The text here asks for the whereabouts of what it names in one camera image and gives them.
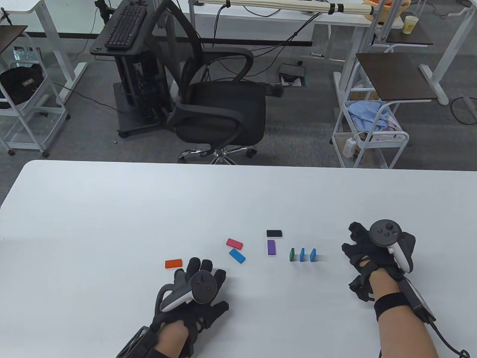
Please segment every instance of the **chair seat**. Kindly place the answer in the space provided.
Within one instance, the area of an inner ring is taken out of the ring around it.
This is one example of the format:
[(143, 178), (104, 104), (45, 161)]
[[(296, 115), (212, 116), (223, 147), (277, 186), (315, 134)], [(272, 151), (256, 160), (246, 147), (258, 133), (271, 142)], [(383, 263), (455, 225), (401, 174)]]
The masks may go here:
[[(252, 146), (265, 131), (265, 88), (254, 82), (199, 82), (189, 86), (186, 95), (190, 105), (235, 110), (244, 114), (245, 130), (230, 144)], [(176, 126), (176, 134), (188, 143), (218, 144), (235, 131), (232, 120), (216, 117), (188, 118)]]

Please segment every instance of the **forearm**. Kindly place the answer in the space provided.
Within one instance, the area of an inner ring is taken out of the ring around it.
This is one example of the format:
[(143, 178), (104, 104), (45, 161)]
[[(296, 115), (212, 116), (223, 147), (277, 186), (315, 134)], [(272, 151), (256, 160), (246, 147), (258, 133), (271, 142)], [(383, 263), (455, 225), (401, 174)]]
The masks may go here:
[(169, 323), (160, 329), (154, 349), (169, 358), (178, 358), (188, 337), (189, 331), (184, 326), (184, 322)]
[[(374, 271), (369, 282), (376, 301), (399, 292), (397, 282), (385, 269)], [(383, 358), (438, 358), (424, 323), (409, 306), (388, 309), (381, 314), (378, 324)]]

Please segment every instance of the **chair backrest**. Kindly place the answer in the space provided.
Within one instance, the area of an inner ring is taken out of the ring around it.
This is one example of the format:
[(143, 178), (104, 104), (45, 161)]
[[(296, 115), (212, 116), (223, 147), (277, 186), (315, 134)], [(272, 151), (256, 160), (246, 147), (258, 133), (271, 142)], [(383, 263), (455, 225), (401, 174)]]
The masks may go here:
[(186, 16), (172, 0), (162, 0), (151, 18), (145, 45), (169, 70), (182, 101), (201, 67), (200, 39)]

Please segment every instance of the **purple block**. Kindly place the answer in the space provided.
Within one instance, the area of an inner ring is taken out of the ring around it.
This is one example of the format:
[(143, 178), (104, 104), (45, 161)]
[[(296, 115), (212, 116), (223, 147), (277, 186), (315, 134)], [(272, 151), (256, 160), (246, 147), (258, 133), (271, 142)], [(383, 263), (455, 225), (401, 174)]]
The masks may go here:
[(275, 249), (275, 240), (267, 240), (267, 248), (269, 255), (276, 255), (277, 251)]

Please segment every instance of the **black bag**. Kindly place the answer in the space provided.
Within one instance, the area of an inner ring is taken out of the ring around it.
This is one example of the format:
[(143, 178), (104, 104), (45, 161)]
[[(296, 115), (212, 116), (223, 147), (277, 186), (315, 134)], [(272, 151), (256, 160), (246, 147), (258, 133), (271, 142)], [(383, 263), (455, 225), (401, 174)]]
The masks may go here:
[[(43, 82), (43, 71), (39, 64), (32, 67), (15, 67), (0, 74), (0, 82), (14, 102), (19, 105), (28, 101)], [(5, 98), (0, 91), (0, 98)], [(10, 103), (0, 102), (0, 108), (10, 108)]]

